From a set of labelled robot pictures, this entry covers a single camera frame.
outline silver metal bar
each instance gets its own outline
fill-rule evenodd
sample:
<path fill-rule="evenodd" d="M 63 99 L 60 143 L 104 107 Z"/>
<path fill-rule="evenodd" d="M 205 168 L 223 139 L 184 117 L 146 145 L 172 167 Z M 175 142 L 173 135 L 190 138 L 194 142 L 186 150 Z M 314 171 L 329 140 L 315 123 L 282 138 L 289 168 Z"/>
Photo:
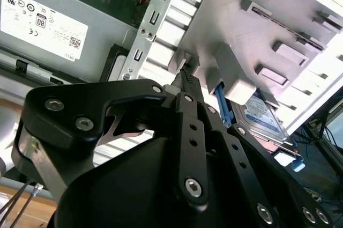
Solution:
<path fill-rule="evenodd" d="M 19 150 L 32 161 L 56 202 L 73 180 L 94 168 L 93 155 L 82 160 L 63 158 L 29 134 L 25 127 L 21 131 Z"/>
<path fill-rule="evenodd" d="M 137 79 L 151 45 L 166 18 L 173 0 L 151 0 L 139 26 L 138 34 L 119 75 L 119 80 Z"/>

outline black metal bracket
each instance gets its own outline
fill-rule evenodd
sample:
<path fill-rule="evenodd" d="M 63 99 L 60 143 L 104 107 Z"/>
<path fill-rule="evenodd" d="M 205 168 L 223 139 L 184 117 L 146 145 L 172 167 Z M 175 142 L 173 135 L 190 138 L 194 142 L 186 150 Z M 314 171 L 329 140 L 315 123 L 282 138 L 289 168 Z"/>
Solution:
<path fill-rule="evenodd" d="M 27 95 L 15 164 L 59 202 L 56 227 L 334 227 L 244 126 L 224 128 L 197 78 L 181 70 L 173 85 L 177 95 L 152 80 Z M 153 139 L 90 166 L 98 143 L 145 129 Z"/>

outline metal chassis frame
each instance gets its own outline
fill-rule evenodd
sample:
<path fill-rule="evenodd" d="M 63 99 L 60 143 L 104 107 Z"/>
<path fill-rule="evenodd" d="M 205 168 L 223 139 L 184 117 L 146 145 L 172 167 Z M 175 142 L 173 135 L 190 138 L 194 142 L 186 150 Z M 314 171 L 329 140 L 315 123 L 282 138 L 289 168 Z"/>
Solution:
<path fill-rule="evenodd" d="M 148 57 L 150 48 L 167 16 L 172 1 L 173 0 L 150 1 L 138 28 L 138 34 L 133 42 L 119 77 L 114 73 L 113 75 L 110 75 L 110 81 L 116 80 L 113 79 L 113 77 L 118 77 L 118 80 L 138 78 L 139 70 Z"/>

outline white sticker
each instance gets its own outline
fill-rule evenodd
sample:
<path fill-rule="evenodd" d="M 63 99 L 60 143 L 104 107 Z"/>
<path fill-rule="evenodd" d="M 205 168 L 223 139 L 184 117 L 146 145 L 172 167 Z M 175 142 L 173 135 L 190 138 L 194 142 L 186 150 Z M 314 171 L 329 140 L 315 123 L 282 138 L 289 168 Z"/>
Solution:
<path fill-rule="evenodd" d="M 278 124 L 270 110 L 266 107 L 262 99 L 252 96 L 245 104 L 246 117 L 270 130 L 280 133 Z"/>
<path fill-rule="evenodd" d="M 0 30 L 72 62 L 88 26 L 33 0 L 1 0 Z"/>

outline cable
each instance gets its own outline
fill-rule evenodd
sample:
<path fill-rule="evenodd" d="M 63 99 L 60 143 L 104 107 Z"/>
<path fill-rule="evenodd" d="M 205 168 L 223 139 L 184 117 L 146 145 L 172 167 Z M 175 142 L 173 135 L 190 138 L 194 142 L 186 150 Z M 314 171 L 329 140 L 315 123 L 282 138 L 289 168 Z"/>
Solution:
<path fill-rule="evenodd" d="M 17 201 L 20 199 L 20 196 L 22 195 L 22 193 L 24 192 L 25 188 L 27 187 L 27 185 L 30 184 L 30 180 L 28 180 L 22 187 L 20 190 L 17 191 L 17 193 L 8 201 L 8 203 L 1 208 L 1 213 L 10 205 L 10 207 L 8 208 L 7 212 L 4 214 L 3 218 L 0 221 L 0 227 L 4 224 L 7 216 L 10 214 L 10 212 L 12 211 L 12 209 L 14 208 L 14 206 L 16 205 Z"/>
<path fill-rule="evenodd" d="M 329 132 L 330 133 L 330 135 L 331 135 L 331 137 L 332 137 L 332 140 L 333 140 L 333 142 L 334 142 L 334 144 L 336 145 L 336 147 L 338 147 L 337 146 L 337 143 L 336 143 L 336 140 L 334 139 L 334 137 L 333 137 L 333 135 L 332 135 L 332 132 L 331 132 L 331 130 L 328 128 L 328 127 L 325 127 L 325 129 L 326 129 L 326 132 Z"/>
<path fill-rule="evenodd" d="M 321 167 L 315 165 L 312 160 L 310 159 L 309 156 L 309 146 L 306 145 L 306 156 L 308 161 L 311 163 L 311 165 L 313 165 L 315 168 L 319 169 L 320 171 L 322 171 L 324 174 L 326 174 L 328 177 L 330 177 L 334 182 L 336 182 L 338 185 L 341 185 L 341 183 L 335 178 L 333 177 L 330 173 L 328 173 L 326 170 L 322 169 Z"/>
<path fill-rule="evenodd" d="M 28 204 L 30 203 L 30 201 L 36 197 L 37 193 L 41 191 L 41 189 L 43 188 L 43 185 L 37 183 L 36 186 L 34 186 L 33 191 L 31 192 L 30 197 L 27 199 L 27 201 L 25 202 L 23 208 L 21 209 L 21 211 L 19 212 L 18 216 L 15 218 L 15 220 L 13 221 L 13 223 L 11 224 L 10 228 L 14 228 L 17 224 L 17 222 L 19 221 L 19 219 L 21 218 L 21 216 L 23 215 L 23 213 L 25 212 Z"/>
<path fill-rule="evenodd" d="M 23 193 L 24 189 L 26 188 L 27 185 L 30 184 L 30 180 L 28 180 L 18 191 L 11 197 L 11 199 L 0 209 L 0 215 L 2 214 L 3 211 L 6 210 L 6 208 L 17 198 L 17 196 L 20 197 L 20 195 Z"/>
<path fill-rule="evenodd" d="M 342 216 L 343 216 L 343 215 L 341 215 L 341 216 L 334 222 L 334 224 L 337 224 L 338 221 L 340 221 L 340 219 L 342 218 Z"/>

